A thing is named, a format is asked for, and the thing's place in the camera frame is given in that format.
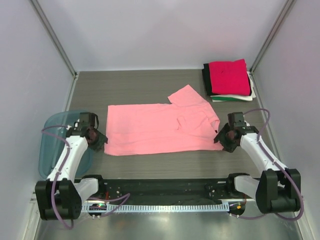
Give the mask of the light pink t shirt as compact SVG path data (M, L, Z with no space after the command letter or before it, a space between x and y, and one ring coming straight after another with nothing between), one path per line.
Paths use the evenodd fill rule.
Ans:
M215 143L220 119L190 85L168 96L169 103L109 105L106 119L111 156L187 151L221 151Z

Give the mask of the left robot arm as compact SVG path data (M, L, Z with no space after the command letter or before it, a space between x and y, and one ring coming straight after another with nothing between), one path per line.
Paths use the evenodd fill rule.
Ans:
M84 153L90 149L100 151L108 138L99 132L99 118L93 112L82 112L79 119L66 127L62 153L46 180L35 185L40 218L50 220L76 220L84 201L106 194L101 175L86 175L76 183L76 173Z

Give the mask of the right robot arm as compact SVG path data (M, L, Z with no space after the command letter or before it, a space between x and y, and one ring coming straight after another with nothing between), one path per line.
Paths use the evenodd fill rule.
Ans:
M304 211L301 194L301 174L290 169L264 143L261 132L245 121L243 112L228 114L228 122L223 126L215 143L220 143L225 152L232 153L242 148L260 171L260 178L236 173L231 175L231 185L236 192L255 200L263 214Z

